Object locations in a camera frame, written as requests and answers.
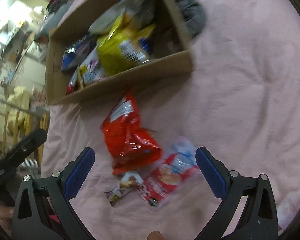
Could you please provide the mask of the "left hand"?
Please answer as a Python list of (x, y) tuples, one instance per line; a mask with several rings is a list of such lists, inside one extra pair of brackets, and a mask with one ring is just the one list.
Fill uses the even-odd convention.
[(0, 225), (8, 235), (11, 235), (14, 208), (0, 202)]

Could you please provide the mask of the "right hand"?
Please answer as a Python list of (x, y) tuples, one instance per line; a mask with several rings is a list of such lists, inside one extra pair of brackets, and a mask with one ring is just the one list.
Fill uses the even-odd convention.
[(165, 240), (165, 237), (159, 231), (153, 231), (147, 236), (147, 240)]

